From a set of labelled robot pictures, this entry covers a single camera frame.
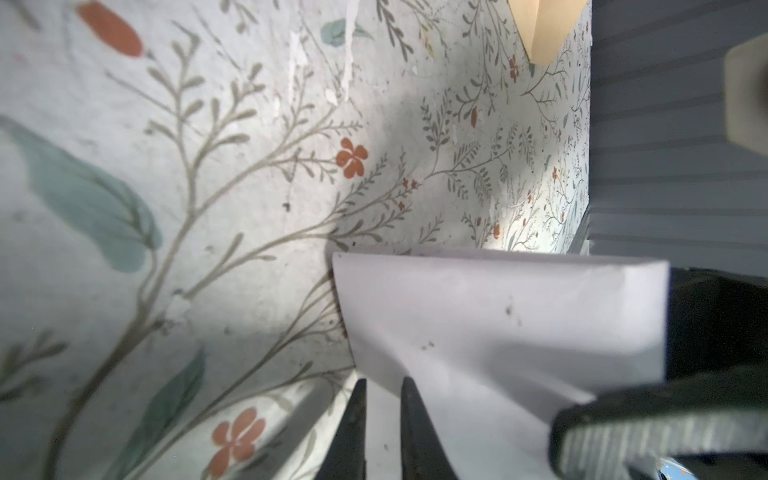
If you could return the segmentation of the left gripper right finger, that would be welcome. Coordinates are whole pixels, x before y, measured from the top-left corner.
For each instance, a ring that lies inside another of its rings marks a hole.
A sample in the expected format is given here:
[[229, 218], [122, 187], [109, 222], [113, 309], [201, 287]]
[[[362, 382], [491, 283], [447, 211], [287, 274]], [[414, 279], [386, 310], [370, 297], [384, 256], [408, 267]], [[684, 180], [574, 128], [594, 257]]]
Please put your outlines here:
[[400, 393], [401, 473], [403, 480], [457, 480], [413, 378]]

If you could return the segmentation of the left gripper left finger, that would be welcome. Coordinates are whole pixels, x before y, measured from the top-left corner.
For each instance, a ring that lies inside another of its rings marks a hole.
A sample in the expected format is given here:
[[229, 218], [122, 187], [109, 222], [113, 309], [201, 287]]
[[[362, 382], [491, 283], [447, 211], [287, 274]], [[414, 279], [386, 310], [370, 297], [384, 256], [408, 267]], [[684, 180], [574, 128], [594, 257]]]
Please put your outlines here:
[[359, 379], [352, 391], [339, 426], [316, 480], [364, 480], [367, 380]]

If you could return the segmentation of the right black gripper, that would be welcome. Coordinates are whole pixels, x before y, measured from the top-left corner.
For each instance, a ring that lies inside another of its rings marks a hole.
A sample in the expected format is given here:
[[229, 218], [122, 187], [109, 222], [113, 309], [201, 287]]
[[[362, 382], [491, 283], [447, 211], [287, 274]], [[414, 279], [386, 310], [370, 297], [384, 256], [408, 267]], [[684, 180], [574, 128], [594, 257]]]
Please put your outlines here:
[[699, 479], [717, 471], [766, 478], [767, 366], [753, 364], [766, 360], [765, 277], [671, 268], [666, 378], [674, 381], [560, 411], [548, 446], [552, 471], [628, 479], [635, 462], [671, 458]]

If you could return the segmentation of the white floral letter paper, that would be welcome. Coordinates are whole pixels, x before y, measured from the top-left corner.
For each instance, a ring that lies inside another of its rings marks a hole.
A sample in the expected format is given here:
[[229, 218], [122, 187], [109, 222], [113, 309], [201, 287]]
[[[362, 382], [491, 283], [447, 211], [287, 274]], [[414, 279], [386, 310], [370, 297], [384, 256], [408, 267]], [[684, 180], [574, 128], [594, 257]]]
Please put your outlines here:
[[337, 253], [332, 265], [368, 382], [372, 479], [401, 475], [405, 378], [458, 477], [548, 479], [561, 409], [665, 374], [663, 260], [419, 247]]

